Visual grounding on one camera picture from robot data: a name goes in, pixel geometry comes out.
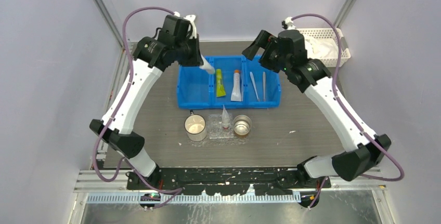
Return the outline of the blue three-compartment bin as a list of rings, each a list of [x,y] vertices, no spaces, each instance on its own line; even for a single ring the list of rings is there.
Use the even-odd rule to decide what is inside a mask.
[[[280,105],[281,83],[279,75],[262,67],[256,56],[248,60],[244,56],[211,56],[208,62],[216,69],[221,69],[226,92],[224,97],[216,97],[216,76],[208,74],[198,67],[180,67],[177,79],[177,104],[181,109],[264,109]],[[235,70],[241,72],[242,102],[230,100],[233,75]],[[256,100],[250,79],[253,72],[260,102]],[[262,73],[266,72],[266,101],[263,101]]]

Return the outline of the green toothpaste tube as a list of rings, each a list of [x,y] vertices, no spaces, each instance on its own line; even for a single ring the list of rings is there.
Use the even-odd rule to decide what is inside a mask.
[[[223,83],[223,74],[221,69],[216,69],[216,97],[224,97],[226,96],[224,83]]]

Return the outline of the white plastic basket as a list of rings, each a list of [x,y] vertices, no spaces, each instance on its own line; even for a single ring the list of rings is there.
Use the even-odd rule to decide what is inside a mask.
[[[338,60],[337,36],[331,28],[302,28],[307,57],[319,59],[326,67],[334,68]]]

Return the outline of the white toothpaste tube teal cap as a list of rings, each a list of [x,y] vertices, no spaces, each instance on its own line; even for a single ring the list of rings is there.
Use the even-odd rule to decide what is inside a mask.
[[[207,61],[207,59],[201,55],[202,65],[199,66],[201,70],[206,71],[208,74],[215,74],[216,69]]]

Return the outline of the clear acrylic toothbrush holder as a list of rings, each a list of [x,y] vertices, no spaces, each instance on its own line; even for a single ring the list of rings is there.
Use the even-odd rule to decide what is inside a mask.
[[[210,114],[208,117],[208,131],[209,139],[231,139],[234,137],[232,114],[228,113],[228,125],[223,122],[222,114]]]

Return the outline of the steel cup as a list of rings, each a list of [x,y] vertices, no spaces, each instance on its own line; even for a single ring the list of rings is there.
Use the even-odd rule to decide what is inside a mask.
[[[233,130],[238,137],[246,137],[252,127],[251,119],[246,115],[238,115],[234,118]]]

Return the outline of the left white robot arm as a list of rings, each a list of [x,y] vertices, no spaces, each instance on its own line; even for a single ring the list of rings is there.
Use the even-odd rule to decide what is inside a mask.
[[[125,80],[127,85],[121,88],[106,114],[89,125],[140,173],[139,182],[148,190],[159,185],[160,177],[154,172],[156,162],[144,148],[144,138],[133,131],[134,123],[148,92],[172,63],[184,67],[208,64],[200,53],[195,20],[195,15],[168,15],[156,38],[144,37],[139,41],[133,52],[133,71]]]

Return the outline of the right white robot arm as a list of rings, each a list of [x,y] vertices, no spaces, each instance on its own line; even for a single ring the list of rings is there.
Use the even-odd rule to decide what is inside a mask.
[[[273,72],[284,72],[288,80],[298,87],[323,113],[339,137],[344,151],[328,156],[314,156],[297,165],[297,182],[310,188],[319,177],[339,176],[352,181],[379,164],[391,145],[386,135],[377,135],[370,127],[360,130],[344,112],[339,101],[346,100],[340,92],[332,91],[332,77],[319,60],[307,56],[304,36],[298,30],[284,30],[274,36],[260,31],[252,44],[242,51],[253,60],[262,48],[259,58],[262,67]]]

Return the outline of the white toothpaste tube red cap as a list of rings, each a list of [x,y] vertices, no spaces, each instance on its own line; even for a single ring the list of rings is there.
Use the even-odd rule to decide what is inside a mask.
[[[227,112],[225,106],[223,105],[223,111],[222,111],[222,128],[228,129],[230,126],[230,116]]]

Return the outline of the white-inside mug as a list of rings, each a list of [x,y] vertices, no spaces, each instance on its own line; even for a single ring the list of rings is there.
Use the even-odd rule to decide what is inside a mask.
[[[205,118],[200,114],[195,114],[193,110],[190,110],[189,116],[185,119],[184,128],[191,141],[200,142],[207,136]]]

